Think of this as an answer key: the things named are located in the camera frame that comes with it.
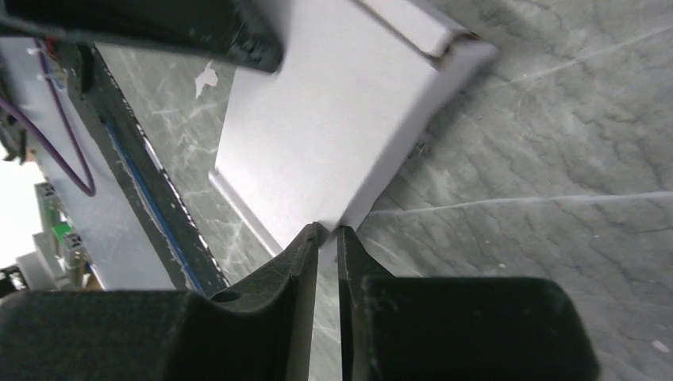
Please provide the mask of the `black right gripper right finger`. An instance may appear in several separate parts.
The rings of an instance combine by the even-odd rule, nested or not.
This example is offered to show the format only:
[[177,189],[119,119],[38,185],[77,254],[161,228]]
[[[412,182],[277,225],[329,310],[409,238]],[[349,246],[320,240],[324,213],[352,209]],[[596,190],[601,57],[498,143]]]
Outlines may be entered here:
[[596,380],[575,305],[533,277],[401,277],[337,231],[345,380]]

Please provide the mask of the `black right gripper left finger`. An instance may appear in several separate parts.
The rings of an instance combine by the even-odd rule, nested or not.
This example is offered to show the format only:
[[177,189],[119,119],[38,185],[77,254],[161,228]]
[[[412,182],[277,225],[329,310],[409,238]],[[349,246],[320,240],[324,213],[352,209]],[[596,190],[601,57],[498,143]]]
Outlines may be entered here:
[[212,297],[24,291],[1,301],[4,380],[305,380],[320,226]]

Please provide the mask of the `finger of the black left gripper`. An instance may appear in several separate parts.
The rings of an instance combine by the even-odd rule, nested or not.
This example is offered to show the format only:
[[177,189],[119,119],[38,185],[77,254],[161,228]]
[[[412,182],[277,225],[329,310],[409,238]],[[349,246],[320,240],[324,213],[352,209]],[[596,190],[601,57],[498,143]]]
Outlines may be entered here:
[[266,73],[283,44],[251,1],[3,1],[1,25],[35,37],[205,56]]

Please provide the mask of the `white cardboard box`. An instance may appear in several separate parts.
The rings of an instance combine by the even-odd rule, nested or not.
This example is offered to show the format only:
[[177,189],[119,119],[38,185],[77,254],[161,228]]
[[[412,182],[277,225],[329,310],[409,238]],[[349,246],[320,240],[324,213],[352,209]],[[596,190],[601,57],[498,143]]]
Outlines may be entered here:
[[269,255],[307,224],[322,253],[368,215],[498,50],[427,1],[261,1],[284,57],[235,71],[210,180]]

